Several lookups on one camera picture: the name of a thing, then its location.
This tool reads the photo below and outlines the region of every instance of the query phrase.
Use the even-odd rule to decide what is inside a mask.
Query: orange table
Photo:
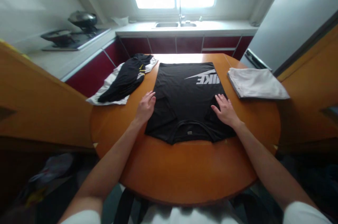
[[[245,68],[234,58],[219,54],[154,55],[163,63],[213,62],[225,93],[239,118],[269,151],[280,136],[280,118],[273,101],[239,100],[227,72]],[[138,102],[154,88],[158,65],[145,75],[126,105],[94,106],[91,117],[93,142],[103,157],[133,120]],[[141,197],[172,205],[204,205],[231,197],[254,183],[255,171],[237,137],[211,143],[188,141],[173,146],[140,131],[120,183]]]

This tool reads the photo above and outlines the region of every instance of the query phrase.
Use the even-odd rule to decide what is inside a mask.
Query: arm
[[[255,138],[245,124],[237,117],[231,101],[224,95],[215,96],[220,110],[212,105],[218,118],[231,126],[242,142],[246,153],[255,169],[257,176],[283,209],[294,201],[300,201],[313,206],[315,203],[306,194],[299,183],[284,168],[282,164]]]
[[[135,119],[89,173],[59,223],[83,210],[94,210],[101,215],[103,202],[118,183],[138,132],[154,112],[156,101],[154,95],[155,92],[151,91],[142,98]]]

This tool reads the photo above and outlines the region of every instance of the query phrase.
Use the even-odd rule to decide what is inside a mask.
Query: white sleeve
[[[100,224],[100,215],[93,210],[84,210],[65,219],[61,224]]]
[[[294,202],[285,209],[283,224],[331,224],[331,222],[312,206]]]

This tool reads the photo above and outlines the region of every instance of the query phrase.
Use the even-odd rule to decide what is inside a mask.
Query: hand
[[[215,95],[215,98],[217,103],[219,104],[220,110],[214,105],[212,105],[211,108],[214,110],[219,120],[222,121],[224,124],[231,126],[232,128],[240,125],[242,122],[237,117],[237,114],[232,107],[230,99],[227,100],[226,97],[221,94]]]
[[[138,104],[135,120],[140,124],[146,123],[154,112],[156,102],[154,95],[155,92],[153,91],[147,92]]]

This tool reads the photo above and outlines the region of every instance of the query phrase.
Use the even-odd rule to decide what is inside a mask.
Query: nike swoosh
[[[216,73],[216,70],[212,69],[212,70],[209,70],[209,71],[205,71],[204,73],[200,73],[198,75],[194,75],[194,76],[191,76],[191,77],[187,77],[185,79],[189,79],[189,78],[192,78],[192,77],[197,77],[197,76],[202,76],[202,75],[207,75],[207,74],[210,74],[210,73]]]

